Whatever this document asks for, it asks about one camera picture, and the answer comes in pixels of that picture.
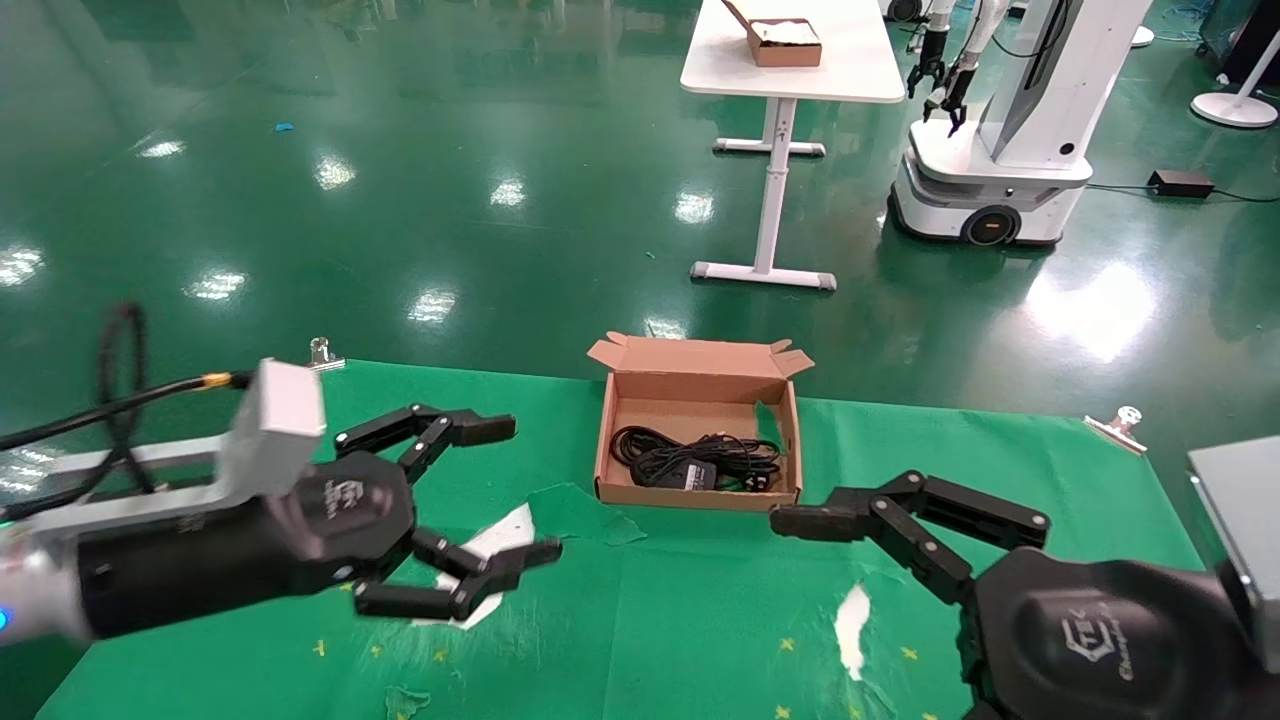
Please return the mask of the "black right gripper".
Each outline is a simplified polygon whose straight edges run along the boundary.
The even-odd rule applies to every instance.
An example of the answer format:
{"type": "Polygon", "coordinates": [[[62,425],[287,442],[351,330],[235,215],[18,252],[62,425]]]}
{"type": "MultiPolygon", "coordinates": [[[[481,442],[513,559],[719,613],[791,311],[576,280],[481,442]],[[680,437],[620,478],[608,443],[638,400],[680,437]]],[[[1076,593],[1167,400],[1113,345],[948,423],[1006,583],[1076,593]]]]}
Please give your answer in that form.
{"type": "Polygon", "coordinates": [[[1006,551],[1042,550],[1051,528],[1038,510],[916,470],[771,509],[777,536],[870,541],[938,601],[963,603],[969,719],[1277,717],[1277,673],[1254,646],[1239,582],[1028,548],[974,580],[928,523],[1006,551]]]}

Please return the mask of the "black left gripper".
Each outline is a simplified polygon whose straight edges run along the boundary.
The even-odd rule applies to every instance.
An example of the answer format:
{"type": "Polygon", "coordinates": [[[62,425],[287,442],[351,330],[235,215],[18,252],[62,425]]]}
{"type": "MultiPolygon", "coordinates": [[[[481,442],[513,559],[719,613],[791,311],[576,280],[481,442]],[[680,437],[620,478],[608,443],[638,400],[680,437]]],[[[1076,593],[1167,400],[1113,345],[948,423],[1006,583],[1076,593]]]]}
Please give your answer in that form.
{"type": "Polygon", "coordinates": [[[100,530],[77,544],[81,607],[99,639],[206,618],[353,582],[370,618],[466,621],[522,575],[559,561],[559,538],[483,557],[429,528],[413,530],[411,484],[451,447],[513,439],[517,420],[413,404],[338,433],[338,460],[315,466],[285,495],[234,507],[100,530]],[[393,462],[376,455],[410,445],[393,462]],[[449,589],[389,584],[410,556],[449,589]]]}

